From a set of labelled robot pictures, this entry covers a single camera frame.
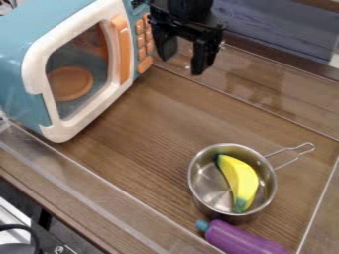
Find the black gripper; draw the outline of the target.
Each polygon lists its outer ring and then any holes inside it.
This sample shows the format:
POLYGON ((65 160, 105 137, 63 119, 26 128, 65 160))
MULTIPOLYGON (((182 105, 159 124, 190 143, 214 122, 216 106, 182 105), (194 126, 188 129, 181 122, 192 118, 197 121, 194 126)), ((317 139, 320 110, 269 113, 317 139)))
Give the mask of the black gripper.
POLYGON ((193 43, 190 73, 200 75, 213 64, 225 23, 212 12, 213 0, 147 0, 149 24, 159 59, 177 53, 177 38, 193 43))

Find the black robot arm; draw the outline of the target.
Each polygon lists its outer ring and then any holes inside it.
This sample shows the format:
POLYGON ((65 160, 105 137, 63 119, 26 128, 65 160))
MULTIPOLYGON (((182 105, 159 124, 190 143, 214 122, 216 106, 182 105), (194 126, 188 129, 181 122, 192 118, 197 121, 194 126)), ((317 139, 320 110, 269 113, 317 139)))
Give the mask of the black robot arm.
POLYGON ((212 12, 213 0, 147 0, 146 4, 159 59, 168 61, 177 54, 177 38, 190 41, 190 73, 200 75, 213 65, 226 29, 212 12))

